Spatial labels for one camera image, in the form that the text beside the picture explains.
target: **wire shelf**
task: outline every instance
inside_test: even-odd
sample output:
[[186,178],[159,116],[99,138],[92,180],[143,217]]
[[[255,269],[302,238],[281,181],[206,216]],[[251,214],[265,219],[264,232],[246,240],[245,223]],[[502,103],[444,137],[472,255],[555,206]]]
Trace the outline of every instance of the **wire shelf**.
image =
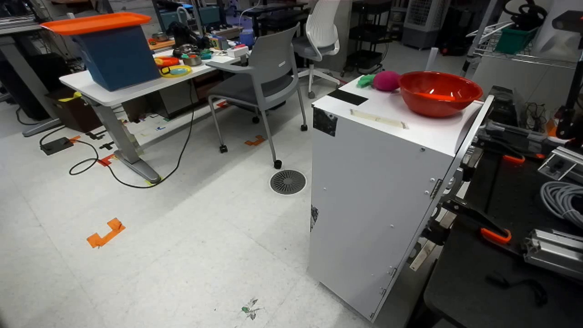
[[502,35],[502,31],[498,31],[493,33],[487,40],[480,43],[478,47],[476,47],[476,51],[474,55],[480,57],[489,57],[489,58],[500,58],[512,61],[519,61],[519,62],[527,62],[530,64],[538,64],[538,65],[546,65],[546,66],[553,66],[553,67],[562,67],[562,68],[575,68],[577,66],[576,62],[572,61],[565,61],[565,60],[554,60],[550,58],[543,58],[531,55],[532,52],[532,42],[528,43],[524,50],[519,52],[518,54],[511,55],[511,54],[504,54],[499,53],[496,51],[496,46],[498,45],[498,41],[500,40],[500,36]]

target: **pink ball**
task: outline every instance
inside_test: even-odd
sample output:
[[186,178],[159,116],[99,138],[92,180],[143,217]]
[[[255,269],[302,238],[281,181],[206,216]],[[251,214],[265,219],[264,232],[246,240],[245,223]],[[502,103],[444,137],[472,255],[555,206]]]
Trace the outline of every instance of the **pink ball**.
[[373,79],[373,87],[380,91],[393,91],[399,88],[400,75],[392,71],[383,71]]

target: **orange tray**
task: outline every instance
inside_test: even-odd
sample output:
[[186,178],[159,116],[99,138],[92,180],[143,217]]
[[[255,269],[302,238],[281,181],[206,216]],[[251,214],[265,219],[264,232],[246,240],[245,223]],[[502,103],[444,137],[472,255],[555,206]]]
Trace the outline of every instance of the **orange tray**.
[[42,23],[40,26],[60,35],[79,35],[141,25],[149,22],[151,19],[150,16],[140,15],[138,13],[118,12],[91,17],[55,20],[53,22]]

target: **chair armrest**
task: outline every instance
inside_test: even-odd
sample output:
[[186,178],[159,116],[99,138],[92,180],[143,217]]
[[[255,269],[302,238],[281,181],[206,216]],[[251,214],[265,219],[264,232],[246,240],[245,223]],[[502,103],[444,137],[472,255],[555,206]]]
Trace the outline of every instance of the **chair armrest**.
[[231,64],[225,64],[222,62],[210,61],[210,62],[207,62],[206,65],[209,67],[212,67],[212,68],[220,69],[221,71],[227,71],[227,72],[231,72],[231,73],[251,74],[251,72],[253,71],[253,67],[251,67],[251,66],[242,67],[242,66],[235,66],[235,65],[231,65]]

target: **door hinge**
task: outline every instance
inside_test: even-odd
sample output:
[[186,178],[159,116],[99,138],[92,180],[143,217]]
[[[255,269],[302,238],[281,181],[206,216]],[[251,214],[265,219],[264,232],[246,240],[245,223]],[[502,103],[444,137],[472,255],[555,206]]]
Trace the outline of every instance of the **door hinge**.
[[434,199],[443,183],[443,179],[437,179],[436,185],[433,186],[433,190],[431,191],[431,199]]

